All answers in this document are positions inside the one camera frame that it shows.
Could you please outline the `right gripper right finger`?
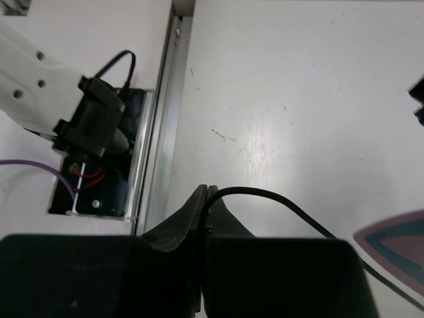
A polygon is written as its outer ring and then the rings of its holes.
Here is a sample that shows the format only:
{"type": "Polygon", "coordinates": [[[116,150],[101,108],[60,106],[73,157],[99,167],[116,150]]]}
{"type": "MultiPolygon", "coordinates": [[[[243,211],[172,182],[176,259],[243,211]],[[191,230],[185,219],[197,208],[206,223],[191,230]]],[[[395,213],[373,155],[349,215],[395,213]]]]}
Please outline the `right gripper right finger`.
{"type": "Polygon", "coordinates": [[[254,235],[228,210],[223,198],[219,198],[205,212],[205,239],[210,237],[254,238],[254,235]]]}

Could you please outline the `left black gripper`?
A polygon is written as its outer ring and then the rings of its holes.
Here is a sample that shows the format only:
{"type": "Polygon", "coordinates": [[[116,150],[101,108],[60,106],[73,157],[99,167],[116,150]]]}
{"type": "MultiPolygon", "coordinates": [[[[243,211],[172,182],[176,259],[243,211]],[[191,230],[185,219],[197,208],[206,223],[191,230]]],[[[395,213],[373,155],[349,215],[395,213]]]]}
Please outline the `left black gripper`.
{"type": "Polygon", "coordinates": [[[419,108],[414,111],[414,115],[417,118],[421,126],[424,126],[424,78],[421,77],[413,86],[408,90],[409,96],[418,104],[419,108]]]}

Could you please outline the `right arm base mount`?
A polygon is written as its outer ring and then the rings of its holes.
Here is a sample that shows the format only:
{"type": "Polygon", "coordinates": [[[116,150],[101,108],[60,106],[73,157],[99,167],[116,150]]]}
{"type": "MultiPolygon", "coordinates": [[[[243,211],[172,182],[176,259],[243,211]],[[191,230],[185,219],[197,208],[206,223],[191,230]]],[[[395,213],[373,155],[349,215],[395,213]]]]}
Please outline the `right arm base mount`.
{"type": "Polygon", "coordinates": [[[144,90],[131,87],[135,66],[135,53],[123,50],[93,77],[81,79],[83,97],[74,116],[54,129],[53,148],[64,155],[60,173],[69,184],[57,183],[49,214],[124,216],[146,97],[144,90]],[[126,55],[131,57],[127,78],[114,87],[102,77],[126,55]]]}

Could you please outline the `blue pink cat-ear headphones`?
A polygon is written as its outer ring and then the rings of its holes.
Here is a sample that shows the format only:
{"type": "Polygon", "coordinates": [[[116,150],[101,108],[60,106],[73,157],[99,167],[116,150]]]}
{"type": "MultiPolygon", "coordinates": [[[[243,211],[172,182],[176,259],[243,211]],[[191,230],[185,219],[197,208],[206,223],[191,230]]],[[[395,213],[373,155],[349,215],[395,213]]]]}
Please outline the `blue pink cat-ear headphones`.
{"type": "Polygon", "coordinates": [[[423,295],[423,211],[402,213],[368,225],[355,242],[381,267],[423,295]]]}

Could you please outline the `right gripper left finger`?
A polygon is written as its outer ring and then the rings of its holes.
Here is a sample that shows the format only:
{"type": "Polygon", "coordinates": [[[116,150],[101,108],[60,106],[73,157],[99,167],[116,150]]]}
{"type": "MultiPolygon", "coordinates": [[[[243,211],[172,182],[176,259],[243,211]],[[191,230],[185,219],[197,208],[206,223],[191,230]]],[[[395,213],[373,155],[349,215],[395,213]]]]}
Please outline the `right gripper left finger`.
{"type": "Polygon", "coordinates": [[[199,227],[201,210],[207,198],[207,186],[197,186],[187,201],[153,229],[139,236],[142,245],[158,253],[173,252],[199,227]]]}

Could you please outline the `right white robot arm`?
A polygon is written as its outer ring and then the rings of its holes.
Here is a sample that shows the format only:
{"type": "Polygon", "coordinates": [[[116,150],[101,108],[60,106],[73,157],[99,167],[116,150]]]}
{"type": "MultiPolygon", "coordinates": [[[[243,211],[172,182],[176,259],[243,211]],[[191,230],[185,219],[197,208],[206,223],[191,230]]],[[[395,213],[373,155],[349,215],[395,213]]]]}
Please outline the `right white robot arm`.
{"type": "Polygon", "coordinates": [[[131,49],[100,57],[78,44],[84,70],[42,34],[1,18],[1,236],[132,235],[156,92],[136,87],[131,49]]]}

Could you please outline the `horizontal aluminium rail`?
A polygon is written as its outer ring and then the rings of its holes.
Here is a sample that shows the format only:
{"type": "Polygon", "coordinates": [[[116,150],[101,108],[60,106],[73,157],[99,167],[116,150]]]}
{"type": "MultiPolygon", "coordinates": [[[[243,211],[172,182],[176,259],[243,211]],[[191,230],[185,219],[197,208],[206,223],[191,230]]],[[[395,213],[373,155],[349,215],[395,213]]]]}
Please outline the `horizontal aluminium rail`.
{"type": "Polygon", "coordinates": [[[144,99],[125,205],[134,235],[166,217],[192,22],[192,17],[170,20],[158,83],[144,99]]]}

